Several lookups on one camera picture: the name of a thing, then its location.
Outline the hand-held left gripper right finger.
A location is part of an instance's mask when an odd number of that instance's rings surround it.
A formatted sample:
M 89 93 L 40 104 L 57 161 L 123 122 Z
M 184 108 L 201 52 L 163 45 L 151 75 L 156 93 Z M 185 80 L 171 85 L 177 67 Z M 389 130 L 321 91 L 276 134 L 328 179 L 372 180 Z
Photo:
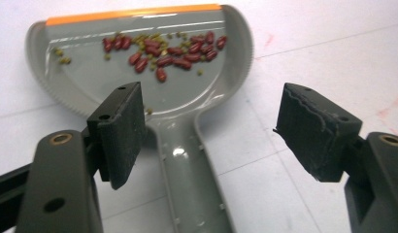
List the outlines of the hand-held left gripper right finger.
M 315 90 L 283 86 L 275 131 L 316 180 L 336 183 L 343 175 L 345 148 L 358 137 L 362 121 Z

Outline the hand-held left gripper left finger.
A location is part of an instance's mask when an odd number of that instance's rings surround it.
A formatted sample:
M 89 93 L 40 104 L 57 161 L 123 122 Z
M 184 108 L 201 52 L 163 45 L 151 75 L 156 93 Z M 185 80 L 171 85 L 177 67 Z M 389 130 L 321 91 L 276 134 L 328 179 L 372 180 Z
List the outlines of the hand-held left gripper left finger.
M 141 83 L 117 87 L 87 119 L 87 129 L 101 152 L 102 180 L 112 189 L 121 188 L 147 135 Z

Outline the grey dustpan with orange edge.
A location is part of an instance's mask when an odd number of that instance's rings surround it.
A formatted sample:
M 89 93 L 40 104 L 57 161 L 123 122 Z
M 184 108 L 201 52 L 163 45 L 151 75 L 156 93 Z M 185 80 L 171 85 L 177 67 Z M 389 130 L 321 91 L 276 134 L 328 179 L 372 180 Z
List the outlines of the grey dustpan with orange edge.
M 190 70 L 167 69 L 160 83 L 128 64 L 134 48 L 103 57 L 102 41 L 117 32 L 136 37 L 158 34 L 182 40 L 208 31 L 227 42 L 211 61 Z M 174 229 L 177 233 L 233 233 L 214 168 L 198 131 L 198 117 L 223 103 L 243 84 L 253 53 L 249 27 L 229 5 L 143 9 L 133 13 L 56 17 L 34 23 L 26 55 L 41 86 L 70 110 L 89 116 L 117 87 L 142 85 L 152 110 L 147 126 L 156 135 Z

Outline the pile of red and green beans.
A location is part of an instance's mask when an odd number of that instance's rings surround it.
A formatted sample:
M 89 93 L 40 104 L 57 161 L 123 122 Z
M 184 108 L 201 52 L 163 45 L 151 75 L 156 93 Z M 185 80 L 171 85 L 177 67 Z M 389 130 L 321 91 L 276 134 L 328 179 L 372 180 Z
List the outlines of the pile of red and green beans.
M 226 37 L 199 34 L 116 33 L 84 46 L 53 47 L 50 53 L 73 83 L 94 102 L 114 88 L 142 84 L 148 114 L 179 110 L 198 100 L 215 81 Z

